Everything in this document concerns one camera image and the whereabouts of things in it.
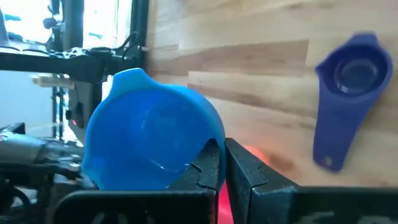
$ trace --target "wooden board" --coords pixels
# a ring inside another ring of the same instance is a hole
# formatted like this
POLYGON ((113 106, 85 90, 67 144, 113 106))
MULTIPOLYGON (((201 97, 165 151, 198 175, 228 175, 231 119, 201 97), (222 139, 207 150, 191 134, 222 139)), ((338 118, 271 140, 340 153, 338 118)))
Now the wooden board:
POLYGON ((396 0, 151 0, 147 71, 204 94, 226 134, 302 185, 398 186, 398 77, 358 131, 345 168, 312 161, 314 66, 374 30, 398 62, 396 0))

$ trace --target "wooden wall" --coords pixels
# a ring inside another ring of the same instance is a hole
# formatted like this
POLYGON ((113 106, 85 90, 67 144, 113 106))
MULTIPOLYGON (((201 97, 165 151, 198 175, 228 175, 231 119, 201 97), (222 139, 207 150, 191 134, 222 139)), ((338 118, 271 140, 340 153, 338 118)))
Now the wooden wall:
POLYGON ((312 161, 314 66, 374 30, 398 60, 396 0, 150 0, 147 72, 204 94, 226 134, 302 185, 398 185, 398 77, 331 174, 312 161))

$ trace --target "white wall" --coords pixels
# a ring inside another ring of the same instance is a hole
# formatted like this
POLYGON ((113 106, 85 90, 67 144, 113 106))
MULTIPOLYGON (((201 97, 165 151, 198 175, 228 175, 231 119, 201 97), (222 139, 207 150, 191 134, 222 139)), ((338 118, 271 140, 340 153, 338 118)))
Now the white wall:
POLYGON ((25 122, 27 134, 51 137, 52 89, 33 84, 33 74, 0 71, 0 127, 25 122))

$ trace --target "blue plastic bowl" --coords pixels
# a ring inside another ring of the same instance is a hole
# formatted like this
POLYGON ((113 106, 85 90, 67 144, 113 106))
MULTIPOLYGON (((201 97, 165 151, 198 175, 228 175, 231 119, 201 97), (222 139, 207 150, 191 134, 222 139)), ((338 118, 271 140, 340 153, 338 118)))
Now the blue plastic bowl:
POLYGON ((101 190, 166 189, 216 139, 222 184, 224 138, 220 116, 201 94, 130 69, 114 76, 88 123, 82 170, 101 190))

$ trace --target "wood grain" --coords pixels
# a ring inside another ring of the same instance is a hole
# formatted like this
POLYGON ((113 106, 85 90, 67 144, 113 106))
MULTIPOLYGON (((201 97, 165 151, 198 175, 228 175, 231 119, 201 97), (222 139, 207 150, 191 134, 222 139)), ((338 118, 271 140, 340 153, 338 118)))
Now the wood grain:
POLYGON ((302 185, 398 186, 398 77, 358 131, 345 168, 312 161, 314 67, 353 33, 377 32, 398 62, 396 0, 151 0, 147 72, 204 94, 226 134, 302 185))

